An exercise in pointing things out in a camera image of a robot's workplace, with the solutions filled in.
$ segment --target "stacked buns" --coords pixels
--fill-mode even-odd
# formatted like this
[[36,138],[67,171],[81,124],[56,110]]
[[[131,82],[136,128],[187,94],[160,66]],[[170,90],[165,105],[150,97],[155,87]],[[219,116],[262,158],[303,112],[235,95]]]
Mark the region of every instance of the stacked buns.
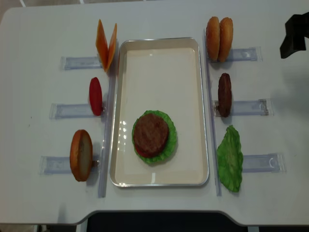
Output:
[[233,21],[226,17],[219,23],[218,17],[212,17],[206,28],[207,52],[212,60],[225,62],[233,41]]

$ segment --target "metal tray rim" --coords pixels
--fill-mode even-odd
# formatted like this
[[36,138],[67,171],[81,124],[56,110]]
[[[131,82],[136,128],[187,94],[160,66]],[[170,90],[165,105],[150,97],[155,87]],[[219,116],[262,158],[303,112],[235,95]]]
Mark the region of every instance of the metal tray rim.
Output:
[[202,102],[203,102],[203,124],[204,124],[204,136],[205,136],[205,146],[206,146],[206,159],[207,159],[207,176],[205,178],[205,180],[203,180],[201,183],[198,184],[124,184],[124,185],[119,185],[117,183],[115,183],[112,180],[111,177],[111,156],[112,156],[112,144],[113,144],[113,134],[114,134],[114,126],[115,126],[115,110],[117,107],[117,92],[118,92],[118,79],[116,80],[116,90],[115,90],[115,94],[114,94],[114,107],[113,107],[113,116],[112,116],[112,133],[111,133],[111,144],[110,144],[110,160],[109,160],[109,168],[108,168],[108,172],[109,172],[109,178],[110,181],[117,187],[119,188],[136,188],[136,187],[198,187],[198,186],[202,186],[204,185],[208,179],[209,179],[209,157],[208,157],[208,145],[207,145],[207,134],[206,134],[206,120],[205,120],[205,102],[204,102],[204,91],[203,91],[203,77],[202,77],[202,67],[201,67],[201,57],[200,57],[200,49],[199,49],[199,44],[198,42],[192,38],[192,37],[178,37],[178,38],[162,38],[162,39],[143,39],[143,40],[126,40],[124,41],[120,48],[119,48],[119,52],[121,51],[122,46],[124,46],[126,43],[130,43],[130,42],[138,42],[138,41],[157,41],[157,40],[177,40],[177,39],[191,39],[194,40],[197,43],[197,48],[198,48],[198,61],[199,61],[199,73],[200,73],[200,81],[201,81],[201,93],[202,93]]

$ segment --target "black object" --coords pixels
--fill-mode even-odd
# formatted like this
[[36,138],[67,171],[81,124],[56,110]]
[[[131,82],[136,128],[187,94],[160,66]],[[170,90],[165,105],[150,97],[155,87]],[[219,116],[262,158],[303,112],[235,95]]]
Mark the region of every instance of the black object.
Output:
[[87,232],[248,232],[219,213],[117,212],[97,213],[88,219]]
[[47,225],[46,228],[43,232],[76,232],[76,226]]
[[293,15],[285,23],[286,36],[280,47],[281,58],[285,59],[294,52],[305,51],[305,37],[309,38],[309,12]]

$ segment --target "plastic strip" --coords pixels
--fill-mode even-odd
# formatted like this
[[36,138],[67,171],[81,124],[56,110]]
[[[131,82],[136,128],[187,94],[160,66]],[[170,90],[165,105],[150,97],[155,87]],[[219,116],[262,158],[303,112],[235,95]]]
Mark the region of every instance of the plastic strip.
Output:
[[225,62],[231,61],[263,61],[261,47],[231,49]]
[[[101,116],[104,115],[104,112],[105,109],[103,107]],[[65,104],[53,103],[49,113],[50,119],[83,118],[83,117],[98,117],[98,116],[95,116],[93,114],[89,104],[65,105]]]
[[102,64],[98,57],[61,57],[61,70],[74,69],[101,69]]
[[[92,161],[91,172],[98,172],[100,167],[99,156],[94,156]],[[40,160],[39,174],[71,174],[70,158],[69,157],[51,157],[42,156]]]
[[[204,44],[204,61],[205,61],[205,66],[206,66],[206,81],[207,81],[207,86],[208,86],[208,97],[209,97],[209,104],[212,103],[212,96],[211,96],[211,76],[209,73],[209,58],[207,56],[207,49],[206,49],[206,32],[204,29],[204,36],[203,36],[203,44]],[[214,108],[210,106],[210,114],[209,117],[211,118],[210,122],[210,133],[211,137],[211,145],[212,145],[212,161],[213,161],[213,168],[214,168],[214,180],[215,180],[215,185],[216,185],[216,194],[217,196],[221,196],[221,182],[219,180],[219,173],[218,173],[218,162],[217,162],[217,142],[216,142],[216,131],[214,127]]]
[[108,88],[108,98],[106,103],[106,119],[105,119],[105,131],[104,131],[104,140],[103,140],[103,151],[101,155],[101,172],[100,178],[98,182],[98,197],[102,198],[106,196],[106,185],[107,185],[107,177],[109,172],[109,160],[108,158],[111,156],[112,153],[112,134],[113,134],[113,127],[114,127],[114,119],[113,115],[115,114],[116,106],[114,106],[114,99],[117,95],[117,74],[118,74],[118,67],[119,67],[119,51],[118,46],[116,46],[116,51],[114,55],[114,59],[112,61],[109,75],[109,88]]
[[[215,116],[220,117],[219,102],[213,101],[213,112]],[[269,116],[274,115],[271,99],[259,99],[256,101],[234,101],[231,108],[231,114],[233,116],[252,116],[262,115]]]
[[243,173],[285,172],[283,154],[246,155],[243,157]]

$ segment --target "bottom bun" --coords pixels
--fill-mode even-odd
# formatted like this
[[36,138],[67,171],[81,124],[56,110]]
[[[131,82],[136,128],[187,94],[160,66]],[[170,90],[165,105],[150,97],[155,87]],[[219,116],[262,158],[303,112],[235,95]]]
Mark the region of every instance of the bottom bun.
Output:
[[87,131],[75,132],[70,150],[70,167],[77,181],[86,181],[92,167],[92,142]]

